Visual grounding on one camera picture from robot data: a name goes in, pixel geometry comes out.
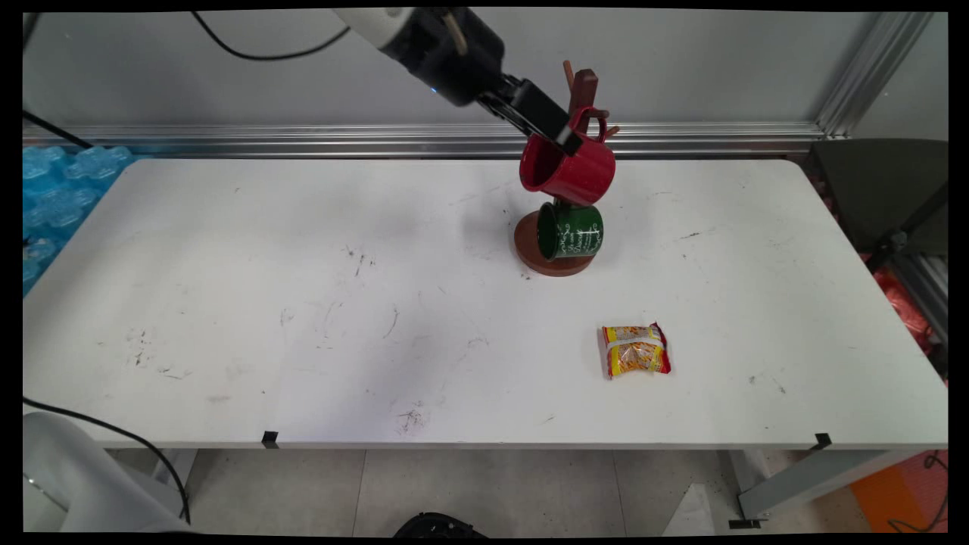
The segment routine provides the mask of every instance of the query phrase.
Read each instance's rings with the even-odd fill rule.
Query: wooden stand base
[[[571,276],[581,273],[592,263],[593,255],[563,257],[548,261],[539,250],[539,213],[537,210],[518,220],[515,225],[515,250],[518,259],[529,269],[545,276]]]

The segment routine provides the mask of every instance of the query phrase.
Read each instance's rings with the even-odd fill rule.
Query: gray wall
[[[852,137],[949,139],[949,14],[932,16]]]
[[[505,70],[567,103],[561,62],[600,77],[597,105],[627,121],[809,121],[869,13],[476,8]],[[255,54],[315,46],[329,10],[205,13]],[[456,109],[351,33],[307,58],[229,56],[186,12],[45,14],[24,58],[24,104],[65,125],[494,122]]]

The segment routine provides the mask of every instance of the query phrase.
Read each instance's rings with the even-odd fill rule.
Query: green mug
[[[539,251],[547,260],[595,255],[603,243],[603,216],[595,207],[545,203],[539,208]]]

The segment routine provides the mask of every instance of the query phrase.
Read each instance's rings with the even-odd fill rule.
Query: mug handle
[[[589,114],[591,111],[595,110],[592,106],[583,106],[577,109],[572,114],[572,119],[569,120],[569,128],[576,131],[578,127],[578,122],[582,120],[584,115]],[[604,143],[606,141],[606,119],[604,117],[598,117],[599,119],[599,138],[596,139],[598,143]]]

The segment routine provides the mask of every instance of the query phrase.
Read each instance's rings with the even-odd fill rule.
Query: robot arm
[[[468,8],[338,8],[350,28],[455,106],[478,102],[568,155],[582,140],[569,115],[529,80],[503,74],[505,45]]]

